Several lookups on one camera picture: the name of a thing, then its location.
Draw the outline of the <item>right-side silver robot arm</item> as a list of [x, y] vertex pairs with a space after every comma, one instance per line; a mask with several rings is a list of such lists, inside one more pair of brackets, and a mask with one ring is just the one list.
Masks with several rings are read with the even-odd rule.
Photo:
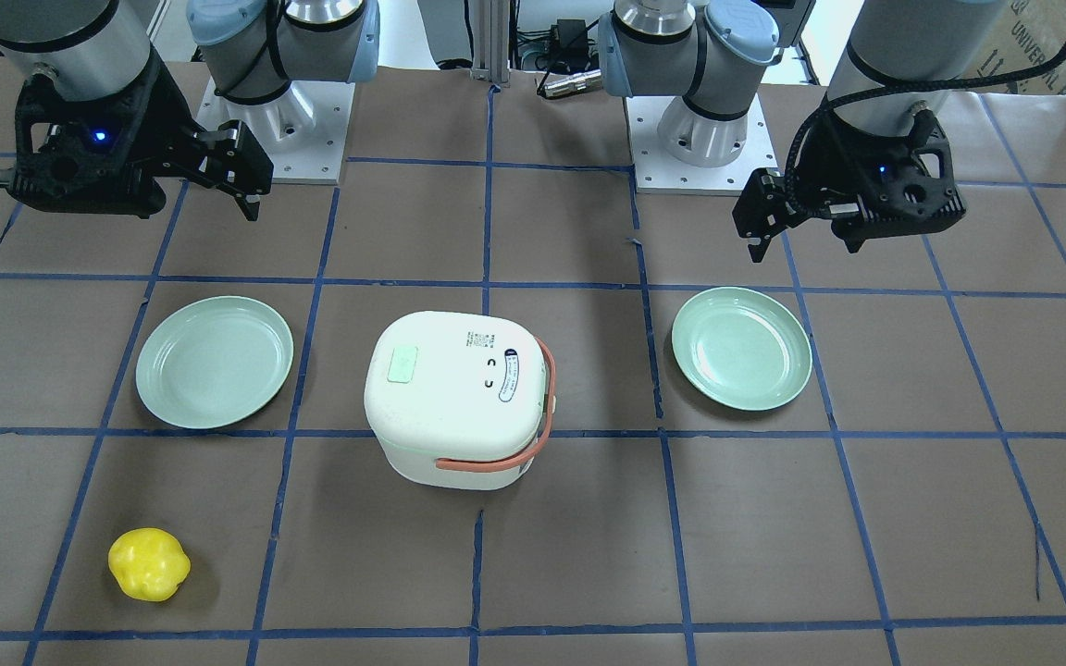
[[339, 184], [356, 84], [379, 64], [376, 1], [0, 1], [25, 74], [0, 189], [50, 214], [147, 218], [163, 178], [246, 220], [275, 184]]

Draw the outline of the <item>left-side silver robot arm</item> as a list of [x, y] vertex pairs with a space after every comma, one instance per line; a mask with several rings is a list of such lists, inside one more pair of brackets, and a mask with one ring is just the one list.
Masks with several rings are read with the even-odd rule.
[[[753, 262], [807, 220], [826, 220], [847, 251], [867, 241], [938, 233], [966, 215], [936, 111], [1004, 11], [1002, 1], [866, 1], [821, 104], [784, 167], [752, 170], [733, 207]], [[782, 26], [754, 1], [617, 1], [597, 26], [605, 92], [672, 98], [663, 131], [689, 163], [695, 130], [740, 130]]]

